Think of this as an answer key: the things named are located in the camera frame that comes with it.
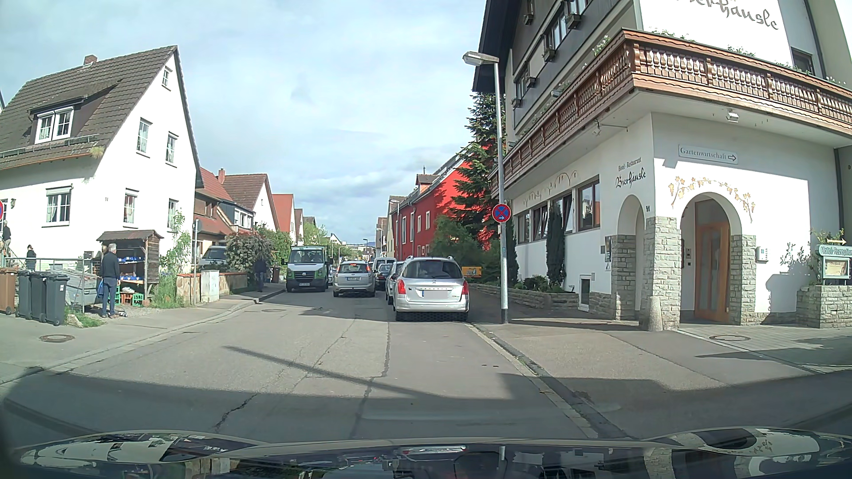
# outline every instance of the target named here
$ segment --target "red building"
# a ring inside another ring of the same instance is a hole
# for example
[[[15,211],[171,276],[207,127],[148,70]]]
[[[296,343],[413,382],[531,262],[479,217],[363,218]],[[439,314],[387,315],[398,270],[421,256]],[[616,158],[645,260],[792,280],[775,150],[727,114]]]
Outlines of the red building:
[[[416,187],[408,196],[390,197],[387,222],[390,256],[400,260],[429,254],[435,222],[438,217],[449,215],[452,197],[459,195],[456,180],[463,179],[458,172],[463,160],[459,155],[453,156],[434,174],[417,175]]]

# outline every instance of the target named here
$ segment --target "rear windshield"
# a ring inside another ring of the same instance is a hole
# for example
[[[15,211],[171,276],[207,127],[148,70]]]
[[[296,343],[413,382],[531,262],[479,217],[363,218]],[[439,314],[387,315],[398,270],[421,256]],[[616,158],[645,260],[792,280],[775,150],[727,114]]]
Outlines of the rear windshield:
[[[210,248],[202,256],[204,259],[225,259],[225,250],[223,248]]]
[[[340,265],[338,273],[366,273],[367,265],[363,263],[344,263]]]
[[[415,280],[460,280],[462,270],[456,263],[429,259],[410,263],[402,276]]]

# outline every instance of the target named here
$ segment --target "license plate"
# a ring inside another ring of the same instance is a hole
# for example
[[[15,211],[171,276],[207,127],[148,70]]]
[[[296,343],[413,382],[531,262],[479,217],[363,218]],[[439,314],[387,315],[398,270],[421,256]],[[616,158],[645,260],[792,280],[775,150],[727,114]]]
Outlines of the license plate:
[[[450,297],[449,291],[435,291],[435,290],[423,291],[423,299],[447,299],[448,297]]]

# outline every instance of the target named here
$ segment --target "wooden balcony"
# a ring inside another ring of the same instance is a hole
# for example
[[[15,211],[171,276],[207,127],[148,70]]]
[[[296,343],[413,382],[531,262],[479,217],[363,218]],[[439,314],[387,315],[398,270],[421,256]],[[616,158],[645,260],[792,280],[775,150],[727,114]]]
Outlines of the wooden balcony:
[[[506,155],[506,186],[637,91],[744,108],[852,137],[852,91],[748,55],[622,30]]]

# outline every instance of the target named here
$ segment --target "wooden door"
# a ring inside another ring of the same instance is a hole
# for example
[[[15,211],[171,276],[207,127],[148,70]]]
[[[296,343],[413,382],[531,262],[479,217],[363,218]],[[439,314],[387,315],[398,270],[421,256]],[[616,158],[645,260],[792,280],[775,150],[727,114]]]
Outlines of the wooden door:
[[[730,226],[713,222],[695,227],[695,317],[728,322]]]

